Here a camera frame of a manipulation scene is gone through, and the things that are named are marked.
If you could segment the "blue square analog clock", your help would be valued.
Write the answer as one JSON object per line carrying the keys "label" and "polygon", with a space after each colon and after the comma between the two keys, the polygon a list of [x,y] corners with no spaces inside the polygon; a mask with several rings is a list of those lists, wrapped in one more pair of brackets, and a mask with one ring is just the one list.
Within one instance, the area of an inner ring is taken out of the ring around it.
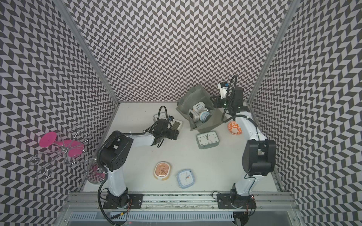
{"label": "blue square analog clock", "polygon": [[176,177],[179,187],[182,189],[191,187],[195,183],[194,175],[190,169],[181,170],[180,172],[178,172]]}

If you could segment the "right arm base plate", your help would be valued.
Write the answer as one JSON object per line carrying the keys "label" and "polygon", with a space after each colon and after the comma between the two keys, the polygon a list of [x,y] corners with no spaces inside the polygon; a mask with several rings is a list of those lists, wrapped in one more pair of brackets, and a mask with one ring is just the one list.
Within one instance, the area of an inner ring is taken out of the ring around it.
{"label": "right arm base plate", "polygon": [[256,209],[256,202],[254,198],[250,196],[240,196],[231,194],[216,194],[216,200],[218,209],[243,209],[254,210]]}

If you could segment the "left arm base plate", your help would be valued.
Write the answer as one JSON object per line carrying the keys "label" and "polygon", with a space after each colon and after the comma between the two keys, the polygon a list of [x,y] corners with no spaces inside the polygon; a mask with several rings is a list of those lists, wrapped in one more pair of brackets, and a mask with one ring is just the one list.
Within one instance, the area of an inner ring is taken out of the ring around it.
{"label": "left arm base plate", "polygon": [[140,209],[144,194],[122,194],[120,197],[116,197],[112,194],[106,196],[103,208],[106,210],[116,209]]}

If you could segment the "blue twin-bell alarm clock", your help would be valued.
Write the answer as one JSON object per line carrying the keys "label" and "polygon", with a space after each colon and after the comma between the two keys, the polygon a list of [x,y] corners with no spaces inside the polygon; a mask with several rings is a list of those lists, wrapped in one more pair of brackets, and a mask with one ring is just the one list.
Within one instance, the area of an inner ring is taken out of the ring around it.
{"label": "blue twin-bell alarm clock", "polygon": [[199,120],[202,123],[205,123],[208,120],[209,116],[210,116],[210,112],[207,110],[205,110],[205,111],[203,110],[203,111],[199,112]]}

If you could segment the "green rectangular analog clock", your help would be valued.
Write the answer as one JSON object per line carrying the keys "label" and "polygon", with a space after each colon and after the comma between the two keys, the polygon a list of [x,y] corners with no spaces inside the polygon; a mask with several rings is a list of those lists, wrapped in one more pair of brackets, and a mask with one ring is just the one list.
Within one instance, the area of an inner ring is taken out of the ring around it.
{"label": "green rectangular analog clock", "polygon": [[220,139],[216,131],[200,133],[196,136],[199,149],[209,149],[220,144]]}

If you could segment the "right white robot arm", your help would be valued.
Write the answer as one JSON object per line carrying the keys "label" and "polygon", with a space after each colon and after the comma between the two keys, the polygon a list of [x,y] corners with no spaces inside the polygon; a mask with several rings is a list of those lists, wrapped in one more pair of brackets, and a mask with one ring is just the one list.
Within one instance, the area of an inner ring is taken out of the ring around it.
{"label": "right white robot arm", "polygon": [[243,102],[243,89],[231,87],[228,82],[217,85],[220,95],[213,97],[214,107],[224,108],[222,122],[236,123],[247,142],[242,156],[244,179],[234,183],[232,199],[250,196],[257,182],[274,171],[276,142],[267,138],[259,129],[251,110]]}

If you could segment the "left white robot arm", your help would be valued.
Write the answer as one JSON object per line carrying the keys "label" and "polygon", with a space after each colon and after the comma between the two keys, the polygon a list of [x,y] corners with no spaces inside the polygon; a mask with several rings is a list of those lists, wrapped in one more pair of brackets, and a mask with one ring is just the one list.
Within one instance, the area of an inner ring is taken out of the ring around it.
{"label": "left white robot arm", "polygon": [[177,140],[179,131],[171,122],[159,119],[148,130],[137,133],[114,131],[97,151],[97,165],[107,175],[109,192],[116,198],[127,190],[123,177],[123,165],[133,147],[160,146],[163,140]]}

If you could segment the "white digital clock tall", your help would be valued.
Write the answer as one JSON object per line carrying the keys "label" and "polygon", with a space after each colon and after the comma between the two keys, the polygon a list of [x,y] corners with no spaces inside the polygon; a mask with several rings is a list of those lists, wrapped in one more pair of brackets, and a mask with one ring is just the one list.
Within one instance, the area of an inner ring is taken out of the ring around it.
{"label": "white digital clock tall", "polygon": [[183,122],[177,119],[173,119],[172,121],[172,130],[180,131],[183,127]]}

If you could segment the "small white digital clock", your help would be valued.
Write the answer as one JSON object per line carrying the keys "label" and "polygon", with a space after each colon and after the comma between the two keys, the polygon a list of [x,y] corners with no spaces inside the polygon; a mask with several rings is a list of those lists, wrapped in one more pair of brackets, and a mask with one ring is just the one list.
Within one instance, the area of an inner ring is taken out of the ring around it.
{"label": "small white digital clock", "polygon": [[201,111],[209,111],[208,108],[206,108],[205,104],[203,102],[198,102],[197,104],[195,104],[192,109],[189,110],[189,117],[192,119],[192,121],[194,123],[200,121],[199,120],[199,112]]}

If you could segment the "orange oval cartoon clock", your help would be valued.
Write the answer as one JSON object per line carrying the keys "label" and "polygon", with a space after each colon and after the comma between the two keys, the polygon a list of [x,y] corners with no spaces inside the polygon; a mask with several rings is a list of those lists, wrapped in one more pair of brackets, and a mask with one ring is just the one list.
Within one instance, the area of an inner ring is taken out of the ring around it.
{"label": "orange oval cartoon clock", "polygon": [[154,177],[157,180],[167,180],[170,176],[171,165],[168,162],[159,162],[154,169]]}

